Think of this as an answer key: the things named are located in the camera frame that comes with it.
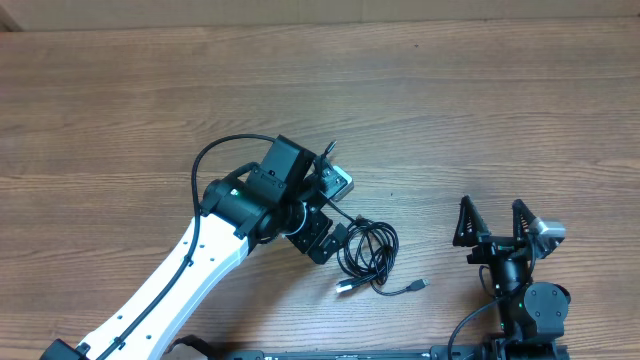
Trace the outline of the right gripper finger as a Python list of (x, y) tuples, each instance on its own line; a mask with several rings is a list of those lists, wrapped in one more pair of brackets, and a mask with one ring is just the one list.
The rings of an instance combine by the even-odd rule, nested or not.
[(530, 225), (536, 216), (521, 199), (516, 199), (512, 203), (512, 214), (514, 238), (516, 240), (527, 239)]
[(491, 236), (487, 224), (480, 216), (471, 197), (461, 198), (460, 211), (452, 244), (454, 247), (474, 247)]

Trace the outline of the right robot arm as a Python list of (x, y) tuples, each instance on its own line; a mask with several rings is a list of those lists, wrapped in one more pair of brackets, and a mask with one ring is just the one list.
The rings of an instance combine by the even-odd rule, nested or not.
[[(488, 271), (491, 283), (481, 282), (491, 301), (467, 315), (455, 327), (446, 345), (448, 359), (567, 359), (568, 349), (556, 340), (565, 333), (571, 295), (556, 283), (536, 282), (536, 263), (553, 253), (566, 238), (559, 221), (535, 215), (520, 199), (514, 200), (512, 234), (494, 236), (470, 196), (461, 198), (455, 247), (468, 247), (467, 262)], [(485, 311), (498, 310), (499, 333), (473, 346), (454, 344), (461, 330)]]

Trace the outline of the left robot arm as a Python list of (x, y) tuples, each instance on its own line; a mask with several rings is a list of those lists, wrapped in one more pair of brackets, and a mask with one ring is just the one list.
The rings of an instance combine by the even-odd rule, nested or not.
[(345, 243), (322, 207), (354, 187), (352, 177), (284, 136), (204, 191), (191, 186), (194, 216), (167, 258), (106, 322), (77, 345), (56, 339), (43, 358), (159, 359), (207, 294), (259, 244), (284, 236), (316, 264)]

